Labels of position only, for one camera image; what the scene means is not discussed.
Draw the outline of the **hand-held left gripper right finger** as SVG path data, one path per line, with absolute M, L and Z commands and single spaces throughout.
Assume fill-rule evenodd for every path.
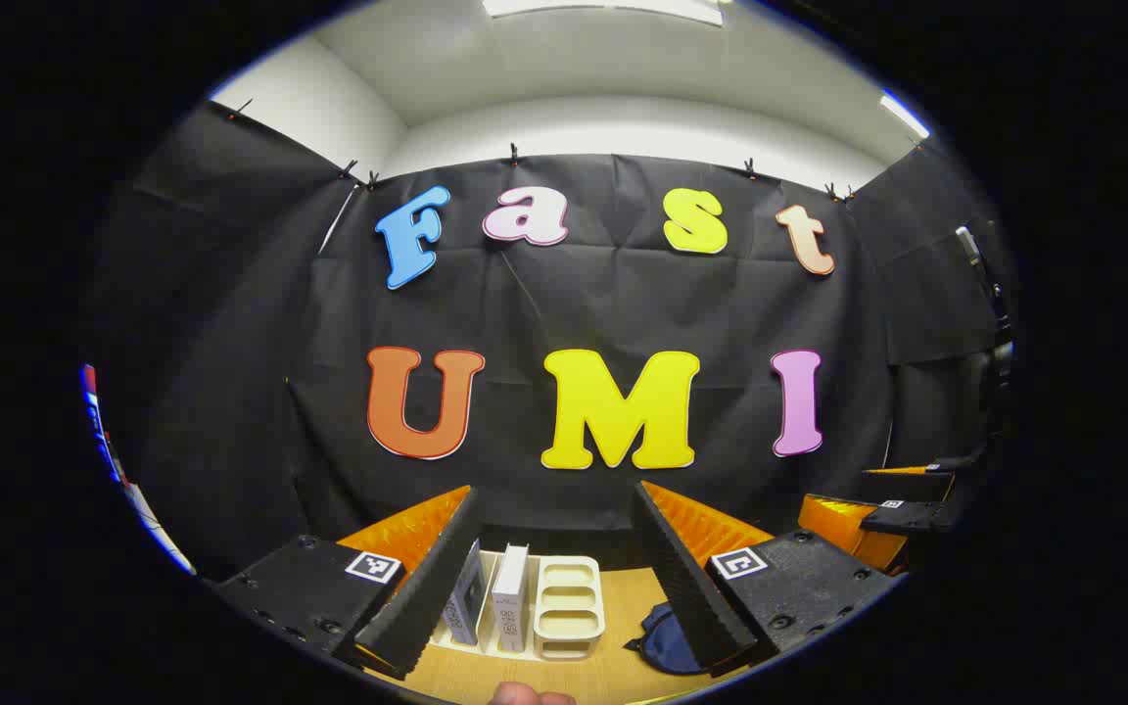
M 904 583 L 828 536 L 772 537 L 649 482 L 631 515 L 695 660 L 712 677 L 819 642 Z

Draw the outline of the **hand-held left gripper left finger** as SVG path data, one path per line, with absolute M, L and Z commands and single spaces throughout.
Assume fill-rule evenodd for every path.
M 461 486 L 347 539 L 296 536 L 214 592 L 318 659 L 402 680 L 442 619 L 481 527 L 478 491 Z

